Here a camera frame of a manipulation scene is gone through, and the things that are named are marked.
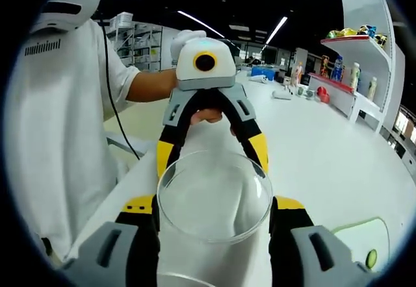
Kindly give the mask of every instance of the human hand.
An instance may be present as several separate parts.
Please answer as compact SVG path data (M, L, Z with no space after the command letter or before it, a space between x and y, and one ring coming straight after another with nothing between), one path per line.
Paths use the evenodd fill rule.
M176 35L172 44L170 45L170 55L172 56L172 61L177 62L179 54L188 40L194 38L203 38L206 36L207 33L205 31L191 31L189 29L185 29L179 32L179 34Z
M201 121L208 121L209 123L217 123L222 119L222 113L216 108L207 108L205 110L199 110L190 118L190 125L195 125ZM230 127L231 134L235 136L233 129Z

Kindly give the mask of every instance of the black ceiling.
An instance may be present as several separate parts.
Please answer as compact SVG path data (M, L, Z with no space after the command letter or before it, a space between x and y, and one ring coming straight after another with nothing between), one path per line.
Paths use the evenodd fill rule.
M249 36L255 30L267 31L263 43L283 16L287 23L270 45L293 49L304 47L321 54L319 45L331 29L342 29L341 0L101 0L101 11L112 17L122 11L133 13L135 21L158 23L176 29L201 29L202 26L178 14L182 10L231 40ZM229 24L244 25L249 32L234 31Z

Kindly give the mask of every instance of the white helmet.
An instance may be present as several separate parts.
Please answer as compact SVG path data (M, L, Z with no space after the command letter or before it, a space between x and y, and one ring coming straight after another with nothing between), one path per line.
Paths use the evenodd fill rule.
M49 0L31 32L52 27L71 31L84 24L97 10L99 0Z

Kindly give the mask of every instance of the white shirt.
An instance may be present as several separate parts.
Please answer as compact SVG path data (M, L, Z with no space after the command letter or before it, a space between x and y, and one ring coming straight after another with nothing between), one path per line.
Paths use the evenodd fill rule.
M116 107L139 72L109 47ZM5 156L16 204L29 228L62 260L116 184L103 128L112 112L101 28L37 34L21 48L5 112Z

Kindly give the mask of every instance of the blue box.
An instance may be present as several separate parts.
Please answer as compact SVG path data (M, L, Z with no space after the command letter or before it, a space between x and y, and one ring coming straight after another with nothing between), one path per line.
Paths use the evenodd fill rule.
M269 81L274 80L275 71L269 68L252 68L252 76L264 75Z

